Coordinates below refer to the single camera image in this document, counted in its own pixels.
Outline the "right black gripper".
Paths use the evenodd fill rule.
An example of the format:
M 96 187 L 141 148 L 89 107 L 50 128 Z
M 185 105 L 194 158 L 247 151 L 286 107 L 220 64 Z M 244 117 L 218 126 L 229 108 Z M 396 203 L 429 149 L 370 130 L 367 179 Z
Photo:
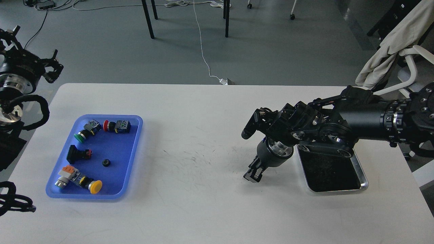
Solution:
M 279 141 L 269 137 L 263 138 L 256 148 L 256 155 L 249 164 L 248 171 L 243 175 L 244 179 L 259 183 L 262 173 L 268 167 L 278 167 L 293 156 L 294 147 L 286 146 Z

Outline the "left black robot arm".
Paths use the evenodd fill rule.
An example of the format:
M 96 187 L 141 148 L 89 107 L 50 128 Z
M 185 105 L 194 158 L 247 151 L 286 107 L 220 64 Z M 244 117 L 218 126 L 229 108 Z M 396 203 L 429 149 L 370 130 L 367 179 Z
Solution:
M 0 78 L 0 169 L 7 169 L 26 145 L 20 138 L 22 130 L 31 131 L 46 124 L 50 112 L 48 102 L 42 96 L 34 94 L 41 77 L 48 83 L 55 82 L 63 71 L 63 65 L 56 58 L 57 50 L 51 58 L 41 59 L 22 47 L 17 40 L 20 26 L 13 30 L 0 31 L 1 63 Z M 42 112 L 42 119 L 25 125 L 22 121 L 23 103 L 37 102 Z

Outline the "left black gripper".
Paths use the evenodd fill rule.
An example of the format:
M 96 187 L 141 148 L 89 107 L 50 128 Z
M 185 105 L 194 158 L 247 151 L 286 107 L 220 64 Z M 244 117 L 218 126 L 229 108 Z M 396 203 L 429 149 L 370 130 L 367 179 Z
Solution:
M 20 54 L 21 43 L 17 40 L 19 30 L 20 26 L 15 26 L 13 30 L 0 29 L 0 54 L 4 56 L 1 64 L 1 95 L 31 94 L 36 91 L 42 76 L 52 84 L 64 68 L 56 58 L 57 49 L 51 58 L 40 61 L 39 57 L 29 52 Z

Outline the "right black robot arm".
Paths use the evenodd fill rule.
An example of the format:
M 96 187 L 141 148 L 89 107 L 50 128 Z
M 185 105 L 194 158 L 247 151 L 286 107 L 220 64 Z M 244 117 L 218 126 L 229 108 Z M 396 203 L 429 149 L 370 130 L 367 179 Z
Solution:
M 360 139 L 388 141 L 391 147 L 409 145 L 421 157 L 433 157 L 420 144 L 433 142 L 433 83 L 407 99 L 385 100 L 371 90 L 347 86 L 341 94 L 315 99 L 281 110 L 258 108 L 243 129 L 249 139 L 256 131 L 265 134 L 244 178 L 260 182 L 269 167 L 292 157 L 294 146 L 307 153 L 350 158 Z

